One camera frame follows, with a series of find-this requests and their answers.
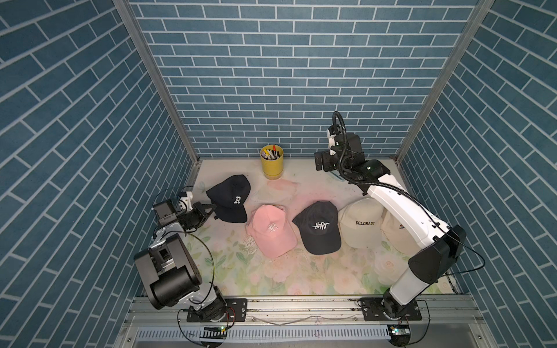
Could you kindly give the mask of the black cap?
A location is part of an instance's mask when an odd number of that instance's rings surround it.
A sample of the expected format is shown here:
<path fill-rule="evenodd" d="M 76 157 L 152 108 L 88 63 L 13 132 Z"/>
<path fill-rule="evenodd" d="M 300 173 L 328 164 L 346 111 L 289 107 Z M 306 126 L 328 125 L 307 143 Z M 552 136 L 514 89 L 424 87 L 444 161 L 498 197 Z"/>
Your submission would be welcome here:
<path fill-rule="evenodd" d="M 226 223 L 246 223 L 244 203 L 251 192 L 251 185 L 243 174 L 232 175 L 206 191 L 211 204 L 216 206 L 215 219 Z"/>
<path fill-rule="evenodd" d="M 315 202 L 292 221 L 298 227 L 303 245 L 310 254 L 328 255 L 341 248 L 338 209 L 332 202 Z"/>

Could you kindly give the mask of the beige Colorado cap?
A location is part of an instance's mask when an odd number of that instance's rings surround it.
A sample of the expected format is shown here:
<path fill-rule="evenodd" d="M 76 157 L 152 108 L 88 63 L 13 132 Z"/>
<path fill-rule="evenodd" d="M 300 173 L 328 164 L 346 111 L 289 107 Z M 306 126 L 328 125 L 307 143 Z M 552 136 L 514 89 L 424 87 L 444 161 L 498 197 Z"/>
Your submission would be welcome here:
<path fill-rule="evenodd" d="M 404 255 L 414 256 L 421 249 L 408 230 L 388 210 L 384 211 L 381 230 L 394 248 Z"/>
<path fill-rule="evenodd" d="M 383 213 L 384 206 L 371 198 L 363 198 L 342 208 L 338 220 L 343 242 L 355 249 L 379 248 Z"/>

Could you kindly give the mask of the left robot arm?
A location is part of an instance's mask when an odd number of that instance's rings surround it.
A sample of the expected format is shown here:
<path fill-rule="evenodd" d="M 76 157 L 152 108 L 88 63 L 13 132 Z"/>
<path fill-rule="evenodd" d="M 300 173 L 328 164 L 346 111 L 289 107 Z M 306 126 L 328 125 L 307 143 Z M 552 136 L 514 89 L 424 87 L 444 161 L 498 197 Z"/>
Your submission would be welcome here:
<path fill-rule="evenodd" d="M 192 320 L 216 320 L 227 303 L 214 282 L 205 283 L 184 243 L 209 219 L 214 204 L 196 202 L 191 210 L 178 211 L 171 200 L 153 205 L 158 226 L 153 242 L 133 260 L 151 305 L 161 310 L 178 304 L 187 306 Z"/>

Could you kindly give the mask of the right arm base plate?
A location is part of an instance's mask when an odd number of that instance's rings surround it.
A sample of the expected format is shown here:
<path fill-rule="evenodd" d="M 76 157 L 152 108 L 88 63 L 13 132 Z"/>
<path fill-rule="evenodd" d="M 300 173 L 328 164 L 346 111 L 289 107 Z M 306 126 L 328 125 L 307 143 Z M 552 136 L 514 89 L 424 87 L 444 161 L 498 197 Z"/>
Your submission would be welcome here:
<path fill-rule="evenodd" d="M 362 297 L 356 301 L 365 321 L 420 321 L 422 314 L 416 300 L 400 305 L 383 297 Z"/>

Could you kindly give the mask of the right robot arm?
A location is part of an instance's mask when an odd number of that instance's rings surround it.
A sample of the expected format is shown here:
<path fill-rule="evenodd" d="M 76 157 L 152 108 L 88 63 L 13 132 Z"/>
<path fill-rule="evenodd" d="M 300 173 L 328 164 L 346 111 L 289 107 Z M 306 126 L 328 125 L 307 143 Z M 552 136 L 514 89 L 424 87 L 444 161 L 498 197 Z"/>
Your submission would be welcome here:
<path fill-rule="evenodd" d="M 419 247 L 408 261 L 407 270 L 383 295 L 380 308 L 396 320 L 415 306 L 415 299 L 435 283 L 458 260 L 466 239 L 461 226 L 450 227 L 413 198 L 377 159 L 367 160 L 361 140 L 339 126 L 327 131 L 329 146 L 315 153 L 318 171 L 338 171 L 375 199 L 407 229 Z"/>

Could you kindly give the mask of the black cap front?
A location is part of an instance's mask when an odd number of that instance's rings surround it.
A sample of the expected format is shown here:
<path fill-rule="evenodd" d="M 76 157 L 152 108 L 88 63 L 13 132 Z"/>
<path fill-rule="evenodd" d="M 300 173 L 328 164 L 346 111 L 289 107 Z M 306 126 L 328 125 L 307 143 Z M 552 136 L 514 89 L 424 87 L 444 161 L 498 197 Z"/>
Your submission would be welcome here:
<path fill-rule="evenodd" d="M 332 202 L 315 202 L 292 221 L 298 227 L 303 245 L 310 254 L 328 255 L 341 248 L 338 209 Z"/>

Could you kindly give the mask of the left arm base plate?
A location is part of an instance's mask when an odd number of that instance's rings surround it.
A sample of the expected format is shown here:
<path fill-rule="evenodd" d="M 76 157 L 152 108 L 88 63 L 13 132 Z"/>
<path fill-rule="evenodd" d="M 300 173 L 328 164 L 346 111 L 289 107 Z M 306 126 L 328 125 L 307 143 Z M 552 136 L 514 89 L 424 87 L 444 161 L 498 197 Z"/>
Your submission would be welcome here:
<path fill-rule="evenodd" d="M 188 311 L 188 323 L 245 322 L 247 314 L 246 298 L 217 299 L 198 311 Z"/>

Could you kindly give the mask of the pink baseball cap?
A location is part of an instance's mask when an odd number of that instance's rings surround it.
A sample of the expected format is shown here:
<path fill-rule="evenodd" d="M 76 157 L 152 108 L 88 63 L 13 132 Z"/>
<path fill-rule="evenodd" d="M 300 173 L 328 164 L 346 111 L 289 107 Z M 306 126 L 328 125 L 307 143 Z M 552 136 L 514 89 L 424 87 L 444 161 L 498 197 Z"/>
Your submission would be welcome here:
<path fill-rule="evenodd" d="M 275 205 L 265 204 L 252 214 L 247 227 L 262 254 L 270 259 L 281 257 L 297 246 L 287 213 Z"/>

